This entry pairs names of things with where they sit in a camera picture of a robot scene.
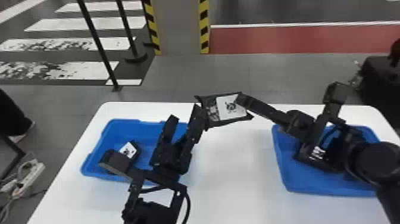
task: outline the sticker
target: sticker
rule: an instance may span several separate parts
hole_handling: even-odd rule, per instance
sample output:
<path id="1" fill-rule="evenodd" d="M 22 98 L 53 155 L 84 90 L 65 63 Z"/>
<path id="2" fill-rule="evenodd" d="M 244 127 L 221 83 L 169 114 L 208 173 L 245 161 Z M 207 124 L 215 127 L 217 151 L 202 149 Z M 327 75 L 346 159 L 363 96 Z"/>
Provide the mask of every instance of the sticker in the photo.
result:
<path id="1" fill-rule="evenodd" d="M 132 158 L 137 153 L 137 151 L 138 150 L 130 142 L 125 144 L 120 149 L 120 153 L 126 155 L 128 158 Z"/>
<path id="2" fill-rule="evenodd" d="M 217 97 L 217 108 L 221 120 L 235 119 L 247 115 L 244 107 L 234 103 L 237 97 L 237 94 Z"/>

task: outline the red floor stripe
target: red floor stripe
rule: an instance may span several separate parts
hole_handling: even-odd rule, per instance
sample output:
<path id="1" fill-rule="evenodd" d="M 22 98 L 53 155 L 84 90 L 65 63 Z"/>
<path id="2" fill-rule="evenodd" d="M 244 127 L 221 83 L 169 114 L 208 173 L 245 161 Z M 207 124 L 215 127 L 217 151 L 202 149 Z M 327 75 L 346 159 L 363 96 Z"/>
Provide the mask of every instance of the red floor stripe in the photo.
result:
<path id="1" fill-rule="evenodd" d="M 211 30 L 211 54 L 388 52 L 400 26 L 252 27 Z"/>

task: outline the yellow and black striped pillar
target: yellow and black striped pillar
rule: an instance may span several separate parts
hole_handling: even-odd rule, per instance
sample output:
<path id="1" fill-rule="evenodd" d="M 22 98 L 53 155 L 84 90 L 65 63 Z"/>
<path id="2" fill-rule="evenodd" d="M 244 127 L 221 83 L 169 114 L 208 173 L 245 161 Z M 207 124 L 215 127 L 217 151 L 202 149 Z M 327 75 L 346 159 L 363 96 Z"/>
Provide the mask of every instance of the yellow and black striped pillar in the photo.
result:
<path id="1" fill-rule="evenodd" d="M 155 22 L 154 9 L 151 0 L 142 0 L 143 9 L 145 11 L 145 17 L 150 33 L 151 42 L 154 46 L 154 52 L 156 55 L 161 55 L 160 37 L 158 36 L 157 24 Z"/>
<path id="2" fill-rule="evenodd" d="M 208 19 L 208 0 L 199 1 L 200 52 L 210 51 L 210 20 Z"/>

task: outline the blue tray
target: blue tray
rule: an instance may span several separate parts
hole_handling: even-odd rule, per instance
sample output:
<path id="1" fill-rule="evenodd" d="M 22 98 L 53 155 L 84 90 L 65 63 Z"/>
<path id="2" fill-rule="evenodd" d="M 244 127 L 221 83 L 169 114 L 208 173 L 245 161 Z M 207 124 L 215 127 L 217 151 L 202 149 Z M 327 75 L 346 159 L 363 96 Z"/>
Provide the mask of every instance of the blue tray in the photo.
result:
<path id="1" fill-rule="evenodd" d="M 324 133 L 332 128 L 333 126 L 325 128 Z M 379 142 L 378 137 L 370 128 L 364 126 L 356 126 L 356 128 L 362 131 L 367 142 Z M 288 191 L 352 197 L 375 196 L 369 184 L 356 180 L 349 174 L 327 173 L 294 160 L 293 154 L 299 147 L 299 141 L 279 132 L 279 125 L 272 127 L 272 134 L 280 175 Z M 336 132 L 327 138 L 326 144 L 337 135 L 338 133 Z"/>
<path id="2" fill-rule="evenodd" d="M 158 137 L 165 122 L 152 123 L 140 120 L 114 119 L 108 122 L 101 133 L 101 137 L 93 151 L 83 162 L 80 171 L 85 176 L 93 176 L 109 181 L 128 182 L 122 176 L 112 175 L 110 172 L 98 165 L 106 150 L 119 150 L 127 142 L 134 140 L 142 150 L 135 166 L 143 170 L 151 170 L 149 165 L 151 155 L 157 144 Z M 186 132 L 187 124 L 177 125 L 173 142 L 178 140 Z"/>

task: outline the electrical outlet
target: electrical outlet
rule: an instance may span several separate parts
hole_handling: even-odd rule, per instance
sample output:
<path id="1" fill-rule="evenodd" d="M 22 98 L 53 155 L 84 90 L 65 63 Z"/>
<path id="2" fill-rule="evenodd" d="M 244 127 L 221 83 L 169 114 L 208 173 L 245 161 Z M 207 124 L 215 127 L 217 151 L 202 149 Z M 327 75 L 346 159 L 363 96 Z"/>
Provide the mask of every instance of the electrical outlet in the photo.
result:
<path id="1" fill-rule="evenodd" d="M 43 170 L 45 170 L 45 165 L 43 163 L 37 163 L 30 168 L 30 173 L 26 175 L 26 177 L 19 182 L 21 187 L 16 188 L 12 192 L 12 196 L 14 198 L 20 198 L 24 195 L 25 191 L 28 187 L 32 186 L 35 180 L 42 174 Z"/>

